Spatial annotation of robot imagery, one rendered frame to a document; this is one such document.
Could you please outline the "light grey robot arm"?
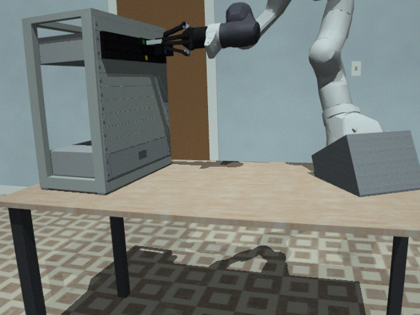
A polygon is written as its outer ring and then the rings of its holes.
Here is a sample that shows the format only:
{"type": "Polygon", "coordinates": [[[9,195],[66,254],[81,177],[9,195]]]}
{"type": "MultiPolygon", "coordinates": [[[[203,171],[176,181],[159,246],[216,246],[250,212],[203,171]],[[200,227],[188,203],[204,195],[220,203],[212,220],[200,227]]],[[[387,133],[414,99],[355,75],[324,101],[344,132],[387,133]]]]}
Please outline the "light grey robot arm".
{"type": "MultiPolygon", "coordinates": [[[[226,11],[226,22],[209,24],[204,47],[208,58],[221,49],[250,49],[284,13],[291,0],[268,0],[264,12],[255,19],[247,3],[233,3],[226,11]]],[[[327,144],[346,134],[383,132],[378,121],[360,113],[352,104],[341,50],[348,37],[354,0],[327,0],[319,34],[309,48],[309,62],[318,82],[322,118],[327,144]]]]}

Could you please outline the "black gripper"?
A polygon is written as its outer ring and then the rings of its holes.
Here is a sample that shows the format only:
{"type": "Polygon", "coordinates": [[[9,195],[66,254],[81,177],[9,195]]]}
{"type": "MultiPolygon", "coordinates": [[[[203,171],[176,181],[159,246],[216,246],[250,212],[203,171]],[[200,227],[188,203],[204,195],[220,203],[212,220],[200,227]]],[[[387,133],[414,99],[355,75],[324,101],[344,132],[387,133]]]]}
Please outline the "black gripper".
{"type": "Polygon", "coordinates": [[[155,40],[148,40],[146,41],[146,44],[157,45],[157,46],[163,45],[164,49],[166,50],[182,53],[184,56],[190,56],[190,52],[192,50],[205,48],[204,43],[206,39],[205,37],[206,29],[207,29],[207,26],[193,28],[193,27],[190,27],[187,22],[183,22],[181,25],[164,32],[162,38],[155,38],[155,40]],[[186,29],[186,30],[184,30],[182,34],[169,36],[183,29],[186,29]],[[182,40],[172,41],[176,39],[182,39],[182,40]],[[168,46],[168,45],[178,45],[178,44],[183,45],[188,50],[186,49],[180,50],[180,49],[175,49],[168,46]]]}

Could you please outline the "grey server rack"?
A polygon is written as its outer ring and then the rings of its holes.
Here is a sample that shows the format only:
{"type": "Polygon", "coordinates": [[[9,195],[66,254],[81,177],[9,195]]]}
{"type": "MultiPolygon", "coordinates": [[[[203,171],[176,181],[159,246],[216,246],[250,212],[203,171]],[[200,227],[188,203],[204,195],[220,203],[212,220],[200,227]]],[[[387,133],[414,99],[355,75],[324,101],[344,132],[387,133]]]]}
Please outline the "grey server rack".
{"type": "Polygon", "coordinates": [[[22,18],[22,30],[42,190],[105,196],[172,163],[166,56],[173,51],[146,44],[165,28],[88,8],[22,18]],[[81,27],[59,23],[78,18],[81,27]],[[38,38],[37,28],[73,34],[38,38]],[[41,65],[73,61],[85,67],[91,140],[49,150],[41,65]]]}

